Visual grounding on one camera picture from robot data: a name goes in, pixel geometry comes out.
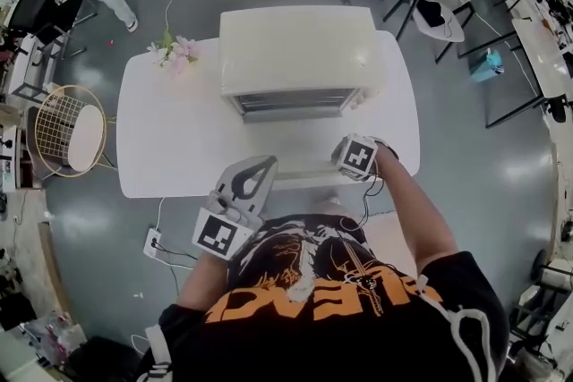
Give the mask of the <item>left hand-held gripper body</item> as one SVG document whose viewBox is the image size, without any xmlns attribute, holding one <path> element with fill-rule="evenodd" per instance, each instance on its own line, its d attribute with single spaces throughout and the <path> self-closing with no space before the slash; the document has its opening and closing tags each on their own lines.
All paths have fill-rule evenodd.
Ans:
<svg viewBox="0 0 573 382">
<path fill-rule="evenodd" d="M 258 215 L 212 191 L 196 219 L 192 243 L 220 259 L 231 259 L 261 226 Z"/>
</svg>

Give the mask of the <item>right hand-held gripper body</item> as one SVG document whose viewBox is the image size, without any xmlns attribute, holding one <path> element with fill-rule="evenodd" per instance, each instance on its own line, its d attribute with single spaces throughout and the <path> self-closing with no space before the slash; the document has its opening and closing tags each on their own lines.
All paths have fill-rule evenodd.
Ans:
<svg viewBox="0 0 573 382">
<path fill-rule="evenodd" d="M 335 147 L 331 162 L 342 175 L 364 182 L 376 175 L 377 150 L 378 145 L 373 138 L 351 133 Z"/>
</svg>

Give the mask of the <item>person's left forearm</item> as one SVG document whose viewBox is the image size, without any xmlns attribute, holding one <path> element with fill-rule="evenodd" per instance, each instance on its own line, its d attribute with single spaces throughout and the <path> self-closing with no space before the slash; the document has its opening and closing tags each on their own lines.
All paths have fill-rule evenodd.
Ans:
<svg viewBox="0 0 573 382">
<path fill-rule="evenodd" d="M 229 263 L 203 252 L 180 289 L 176 304 L 189 310 L 205 312 L 226 292 Z"/>
</svg>

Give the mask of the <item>person's right forearm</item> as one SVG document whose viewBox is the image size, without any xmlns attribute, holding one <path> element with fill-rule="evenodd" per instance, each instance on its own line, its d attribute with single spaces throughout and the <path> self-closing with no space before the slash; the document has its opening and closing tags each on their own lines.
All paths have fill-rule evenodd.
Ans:
<svg viewBox="0 0 573 382">
<path fill-rule="evenodd" d="M 377 143 L 377 175 L 385 182 L 416 270 L 458 252 L 453 233 L 440 211 L 403 167 L 393 151 Z"/>
</svg>

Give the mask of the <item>white oven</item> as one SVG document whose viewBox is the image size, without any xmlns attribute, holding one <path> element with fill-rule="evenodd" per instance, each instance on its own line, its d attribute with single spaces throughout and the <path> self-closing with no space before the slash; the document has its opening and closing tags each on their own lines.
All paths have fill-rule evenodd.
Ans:
<svg viewBox="0 0 573 382">
<path fill-rule="evenodd" d="M 225 12 L 219 56 L 221 95 L 246 123 L 340 117 L 383 85 L 381 45 L 366 7 Z"/>
</svg>

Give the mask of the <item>white oval table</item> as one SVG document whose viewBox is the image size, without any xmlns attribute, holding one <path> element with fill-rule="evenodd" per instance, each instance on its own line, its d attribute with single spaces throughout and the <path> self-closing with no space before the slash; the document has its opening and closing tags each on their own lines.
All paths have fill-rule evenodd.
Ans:
<svg viewBox="0 0 573 382">
<path fill-rule="evenodd" d="M 393 35 L 378 32 L 383 86 L 377 96 L 346 111 L 349 133 L 388 143 L 406 170 L 420 167 L 415 95 Z M 116 116 L 116 155 L 122 192 L 129 198 L 204 196 L 223 171 L 254 155 L 245 122 L 220 94 L 219 43 L 199 42 L 199 60 L 187 72 L 160 70 L 151 53 L 132 57 L 124 70 Z"/>
</svg>

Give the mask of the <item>white floor socket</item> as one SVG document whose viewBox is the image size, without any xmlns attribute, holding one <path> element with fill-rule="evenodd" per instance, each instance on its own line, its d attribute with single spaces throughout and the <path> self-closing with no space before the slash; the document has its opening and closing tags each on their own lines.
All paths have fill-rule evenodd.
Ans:
<svg viewBox="0 0 573 382">
<path fill-rule="evenodd" d="M 160 242 L 160 238 L 161 233 L 154 228 L 150 228 L 143 246 L 143 254 L 151 259 L 156 258 L 158 251 L 157 244 Z"/>
</svg>

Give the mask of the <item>beige rug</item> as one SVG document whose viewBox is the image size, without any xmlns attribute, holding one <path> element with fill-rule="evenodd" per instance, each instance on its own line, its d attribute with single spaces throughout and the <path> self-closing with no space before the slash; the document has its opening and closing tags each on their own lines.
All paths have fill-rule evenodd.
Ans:
<svg viewBox="0 0 573 382">
<path fill-rule="evenodd" d="M 376 259 L 402 274 L 418 277 L 414 257 L 408 249 L 395 211 L 370 216 L 362 231 Z"/>
</svg>

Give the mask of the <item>pink flower bouquet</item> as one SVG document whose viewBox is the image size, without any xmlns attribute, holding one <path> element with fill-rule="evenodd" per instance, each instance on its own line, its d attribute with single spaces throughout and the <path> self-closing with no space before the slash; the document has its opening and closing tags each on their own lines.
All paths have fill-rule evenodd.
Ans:
<svg viewBox="0 0 573 382">
<path fill-rule="evenodd" d="M 199 60 L 199 46 L 194 39 L 180 35 L 172 35 L 165 29 L 163 38 L 152 41 L 147 47 L 152 54 L 154 64 L 170 75 L 180 75 L 187 72 Z"/>
</svg>

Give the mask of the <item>person's black printed shirt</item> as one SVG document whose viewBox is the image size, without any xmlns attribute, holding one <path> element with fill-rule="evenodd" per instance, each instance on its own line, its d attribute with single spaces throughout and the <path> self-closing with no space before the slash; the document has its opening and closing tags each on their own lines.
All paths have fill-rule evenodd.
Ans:
<svg viewBox="0 0 573 382">
<path fill-rule="evenodd" d="M 501 369 L 509 323 L 473 255 L 422 274 L 425 285 L 376 259 L 345 217 L 272 219 L 209 310 L 162 312 L 173 381 L 474 382 L 469 356 Z"/>
</svg>

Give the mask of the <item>teal bag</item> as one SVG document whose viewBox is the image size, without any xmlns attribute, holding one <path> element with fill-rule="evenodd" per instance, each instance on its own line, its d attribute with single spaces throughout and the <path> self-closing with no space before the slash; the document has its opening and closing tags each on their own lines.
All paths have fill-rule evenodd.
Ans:
<svg viewBox="0 0 573 382">
<path fill-rule="evenodd" d="M 497 50 L 487 52 L 482 55 L 470 68 L 470 77 L 476 83 L 492 79 L 505 72 L 502 58 Z"/>
</svg>

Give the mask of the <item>black garment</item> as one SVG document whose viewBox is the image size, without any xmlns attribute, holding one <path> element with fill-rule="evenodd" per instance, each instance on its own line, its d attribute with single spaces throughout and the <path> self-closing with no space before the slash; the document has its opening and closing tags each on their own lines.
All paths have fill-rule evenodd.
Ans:
<svg viewBox="0 0 573 382">
<path fill-rule="evenodd" d="M 451 24 L 453 21 L 453 13 L 439 2 L 419 0 L 417 11 L 430 28 Z"/>
</svg>

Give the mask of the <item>black bag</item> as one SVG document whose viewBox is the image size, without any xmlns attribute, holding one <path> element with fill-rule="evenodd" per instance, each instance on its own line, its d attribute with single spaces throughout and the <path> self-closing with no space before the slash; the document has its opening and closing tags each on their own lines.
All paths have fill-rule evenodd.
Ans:
<svg viewBox="0 0 573 382">
<path fill-rule="evenodd" d="M 72 382 L 134 382 L 140 361 L 133 348 L 94 336 L 69 355 L 63 369 Z"/>
</svg>

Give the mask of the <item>white table with black legs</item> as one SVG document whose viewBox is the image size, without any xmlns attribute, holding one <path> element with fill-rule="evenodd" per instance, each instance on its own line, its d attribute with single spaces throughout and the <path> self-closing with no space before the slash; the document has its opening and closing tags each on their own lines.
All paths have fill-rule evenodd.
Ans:
<svg viewBox="0 0 573 382">
<path fill-rule="evenodd" d="M 520 115 L 527 109 L 544 106 L 556 123 L 567 121 L 567 110 L 573 107 L 573 101 L 567 96 L 566 83 L 570 81 L 569 69 L 551 32 L 539 21 L 531 19 L 513 19 L 514 30 L 481 45 L 471 48 L 461 55 L 463 58 L 489 47 L 517 38 L 517 49 L 525 52 L 529 66 L 535 77 L 537 90 L 532 99 L 506 113 L 497 120 L 488 123 L 487 129 L 496 127 Z"/>
</svg>

